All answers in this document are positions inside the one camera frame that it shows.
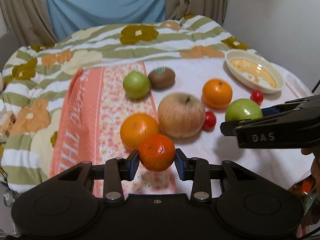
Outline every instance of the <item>blue cloth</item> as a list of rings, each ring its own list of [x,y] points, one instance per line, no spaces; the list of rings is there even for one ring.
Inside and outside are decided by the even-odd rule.
[[[164,0],[46,0],[59,40],[89,27],[165,20]]]

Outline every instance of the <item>white wall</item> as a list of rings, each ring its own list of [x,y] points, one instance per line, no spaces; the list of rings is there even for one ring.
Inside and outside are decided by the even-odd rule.
[[[8,31],[0,6],[0,37]]]
[[[320,79],[320,0],[228,0],[223,27],[310,89]]]

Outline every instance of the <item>floral bedspread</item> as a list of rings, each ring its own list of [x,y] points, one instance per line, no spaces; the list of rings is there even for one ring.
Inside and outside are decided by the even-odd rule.
[[[98,26],[80,30],[54,46],[21,47],[2,72],[1,96],[17,116],[0,147],[9,186],[21,193],[48,179],[63,99],[80,67],[223,57],[232,48],[255,53],[218,23],[193,15],[162,23]]]

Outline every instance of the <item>finger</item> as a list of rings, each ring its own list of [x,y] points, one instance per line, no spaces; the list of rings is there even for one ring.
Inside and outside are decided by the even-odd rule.
[[[303,155],[309,155],[309,154],[311,154],[311,151],[310,151],[310,149],[308,149],[308,148],[304,148],[304,149],[301,149],[301,153],[302,153]]]
[[[320,163],[317,158],[313,160],[313,163],[311,165],[311,174],[316,182],[320,182]]]
[[[320,180],[316,181],[315,189],[316,191],[320,192]]]

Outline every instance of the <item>red cherry tomato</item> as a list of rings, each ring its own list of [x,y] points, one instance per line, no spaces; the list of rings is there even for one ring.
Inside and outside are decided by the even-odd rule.
[[[263,94],[259,90],[253,90],[250,99],[260,105],[263,101]]]
[[[217,123],[217,118],[212,112],[205,112],[205,121],[202,126],[202,130],[210,131]]]

